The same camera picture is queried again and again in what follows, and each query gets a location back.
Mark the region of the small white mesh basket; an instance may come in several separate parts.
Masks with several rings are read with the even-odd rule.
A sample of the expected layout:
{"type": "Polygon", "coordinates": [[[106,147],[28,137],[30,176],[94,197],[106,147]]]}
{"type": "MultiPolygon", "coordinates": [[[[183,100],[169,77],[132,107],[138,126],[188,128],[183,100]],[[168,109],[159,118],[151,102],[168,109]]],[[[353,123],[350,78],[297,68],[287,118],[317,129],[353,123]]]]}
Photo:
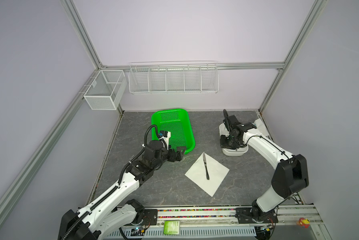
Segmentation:
{"type": "Polygon", "coordinates": [[[92,110],[115,111],[126,86],[123,70],[100,70],[85,91],[84,99],[92,110]]]}

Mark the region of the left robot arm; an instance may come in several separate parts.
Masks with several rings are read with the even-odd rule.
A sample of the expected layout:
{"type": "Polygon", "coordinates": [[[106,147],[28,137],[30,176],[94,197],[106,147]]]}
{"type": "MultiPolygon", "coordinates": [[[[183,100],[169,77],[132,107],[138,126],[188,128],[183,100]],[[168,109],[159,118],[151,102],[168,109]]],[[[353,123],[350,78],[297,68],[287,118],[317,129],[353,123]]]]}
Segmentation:
{"type": "Polygon", "coordinates": [[[118,205],[143,185],[165,162],[183,159],[186,147],[171,149],[164,140],[144,143],[142,150],[121,170],[119,179],[97,199],[74,212],[67,211],[61,219],[59,240],[102,240],[115,229],[142,222],[144,206],[129,200],[118,205]]]}

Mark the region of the white oval plastic tub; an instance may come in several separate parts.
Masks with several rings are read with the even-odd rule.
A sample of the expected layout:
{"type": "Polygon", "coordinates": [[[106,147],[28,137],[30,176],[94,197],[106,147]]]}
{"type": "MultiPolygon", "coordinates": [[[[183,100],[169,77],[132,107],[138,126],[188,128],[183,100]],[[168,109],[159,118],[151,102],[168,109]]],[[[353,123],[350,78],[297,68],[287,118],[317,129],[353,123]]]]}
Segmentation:
{"type": "Polygon", "coordinates": [[[222,152],[225,155],[231,156],[231,157],[240,157],[240,156],[242,156],[243,154],[245,154],[248,151],[248,149],[249,149],[248,146],[245,146],[243,148],[238,148],[238,149],[235,149],[235,150],[226,149],[226,148],[222,147],[223,146],[222,141],[227,140],[227,137],[228,137],[228,134],[229,134],[227,128],[224,125],[224,123],[219,125],[219,134],[220,134],[220,146],[222,148],[222,152]]]}

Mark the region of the red yellow toy figure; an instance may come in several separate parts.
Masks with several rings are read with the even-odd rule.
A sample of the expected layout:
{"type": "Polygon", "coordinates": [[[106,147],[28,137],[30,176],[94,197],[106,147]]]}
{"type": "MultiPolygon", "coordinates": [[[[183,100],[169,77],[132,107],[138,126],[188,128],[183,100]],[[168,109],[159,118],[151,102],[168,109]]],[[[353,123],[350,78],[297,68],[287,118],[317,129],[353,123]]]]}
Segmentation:
{"type": "Polygon", "coordinates": [[[303,227],[305,229],[309,228],[310,226],[310,221],[308,219],[305,219],[305,218],[300,218],[298,221],[297,221],[297,224],[300,226],[300,227],[303,227]]]}

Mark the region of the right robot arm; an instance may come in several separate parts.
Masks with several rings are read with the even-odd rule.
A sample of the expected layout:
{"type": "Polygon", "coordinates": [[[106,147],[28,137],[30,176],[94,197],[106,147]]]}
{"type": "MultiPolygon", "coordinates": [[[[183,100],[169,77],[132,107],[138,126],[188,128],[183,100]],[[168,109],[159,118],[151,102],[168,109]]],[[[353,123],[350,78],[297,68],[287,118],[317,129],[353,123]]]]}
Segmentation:
{"type": "Polygon", "coordinates": [[[223,110],[219,126],[220,147],[231,157],[240,157],[249,148],[261,154],[274,168],[269,189],[253,201],[245,217],[262,223],[274,216],[275,209],[295,193],[309,185],[307,161],[303,155],[294,155],[275,144],[268,136],[262,120],[240,122],[236,116],[223,110]]]}

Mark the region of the tissue pack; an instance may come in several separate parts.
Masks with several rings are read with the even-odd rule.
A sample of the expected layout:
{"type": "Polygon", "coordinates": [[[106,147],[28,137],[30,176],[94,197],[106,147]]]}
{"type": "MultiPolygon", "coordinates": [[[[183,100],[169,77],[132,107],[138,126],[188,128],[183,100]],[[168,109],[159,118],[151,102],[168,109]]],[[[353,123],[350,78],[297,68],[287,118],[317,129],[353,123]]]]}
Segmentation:
{"type": "Polygon", "coordinates": [[[262,135],[266,136],[267,138],[270,137],[267,127],[261,119],[255,120],[254,125],[257,127],[257,129],[261,132],[262,135]]]}

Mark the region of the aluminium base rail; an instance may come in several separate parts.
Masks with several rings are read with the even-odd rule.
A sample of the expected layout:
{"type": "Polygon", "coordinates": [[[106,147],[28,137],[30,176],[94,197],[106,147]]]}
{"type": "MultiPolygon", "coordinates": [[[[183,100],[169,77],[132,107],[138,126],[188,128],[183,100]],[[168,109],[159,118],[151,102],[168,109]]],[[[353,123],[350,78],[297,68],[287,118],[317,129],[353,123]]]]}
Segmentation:
{"type": "Polygon", "coordinates": [[[178,220],[192,224],[227,225],[294,225],[305,219],[311,225],[323,223],[313,205],[280,205],[267,214],[254,216],[251,206],[198,206],[198,207],[145,207],[143,216],[148,216],[153,226],[164,221],[178,220]]]}

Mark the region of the green perforated plastic basket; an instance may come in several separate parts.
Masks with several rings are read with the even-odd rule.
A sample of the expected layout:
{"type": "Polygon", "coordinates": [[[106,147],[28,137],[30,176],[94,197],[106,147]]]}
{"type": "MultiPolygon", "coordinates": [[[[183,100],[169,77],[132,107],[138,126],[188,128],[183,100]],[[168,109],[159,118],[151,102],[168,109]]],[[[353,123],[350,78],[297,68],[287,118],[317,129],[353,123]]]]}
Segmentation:
{"type": "Polygon", "coordinates": [[[195,148],[195,138],[193,135],[188,112],[184,109],[164,110],[153,113],[151,124],[158,127],[158,131],[171,132],[169,145],[173,149],[186,147],[185,155],[195,148]]]}

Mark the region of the white paper napkin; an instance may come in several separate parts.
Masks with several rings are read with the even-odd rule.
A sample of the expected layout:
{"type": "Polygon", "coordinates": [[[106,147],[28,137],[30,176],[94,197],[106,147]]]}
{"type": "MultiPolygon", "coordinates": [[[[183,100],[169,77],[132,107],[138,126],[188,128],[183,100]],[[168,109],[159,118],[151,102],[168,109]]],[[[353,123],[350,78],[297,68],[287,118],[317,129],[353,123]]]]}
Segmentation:
{"type": "Polygon", "coordinates": [[[206,179],[202,154],[185,173],[185,176],[205,191],[209,196],[213,197],[227,176],[229,169],[208,154],[206,154],[206,160],[210,180],[206,179]]]}

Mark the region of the silver table knife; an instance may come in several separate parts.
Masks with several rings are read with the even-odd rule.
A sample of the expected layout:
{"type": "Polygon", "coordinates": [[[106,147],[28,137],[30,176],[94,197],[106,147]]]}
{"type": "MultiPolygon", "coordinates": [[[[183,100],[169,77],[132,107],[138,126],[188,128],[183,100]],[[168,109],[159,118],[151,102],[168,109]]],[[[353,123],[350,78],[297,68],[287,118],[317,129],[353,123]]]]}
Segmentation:
{"type": "Polygon", "coordinates": [[[210,180],[209,173],[208,173],[208,168],[207,168],[207,160],[206,160],[206,154],[205,154],[205,152],[202,153],[202,159],[203,159],[203,163],[204,163],[206,179],[207,179],[207,180],[210,180]]]}

